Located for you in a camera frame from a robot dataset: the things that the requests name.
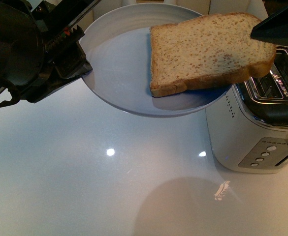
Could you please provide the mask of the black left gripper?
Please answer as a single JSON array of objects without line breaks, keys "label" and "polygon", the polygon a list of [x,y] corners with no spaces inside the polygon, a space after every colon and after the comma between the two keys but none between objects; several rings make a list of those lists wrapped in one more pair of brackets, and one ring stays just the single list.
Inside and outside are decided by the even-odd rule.
[{"label": "black left gripper", "polygon": [[27,0],[0,0],[0,108],[36,103],[60,88],[60,78],[92,70],[77,23],[99,3],[42,0],[31,13]]}]

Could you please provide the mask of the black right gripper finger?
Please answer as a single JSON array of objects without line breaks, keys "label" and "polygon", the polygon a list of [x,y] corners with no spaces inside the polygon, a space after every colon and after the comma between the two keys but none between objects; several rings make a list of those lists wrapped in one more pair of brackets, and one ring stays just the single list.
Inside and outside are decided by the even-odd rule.
[{"label": "black right gripper finger", "polygon": [[288,46],[288,5],[254,26],[251,38]]}]

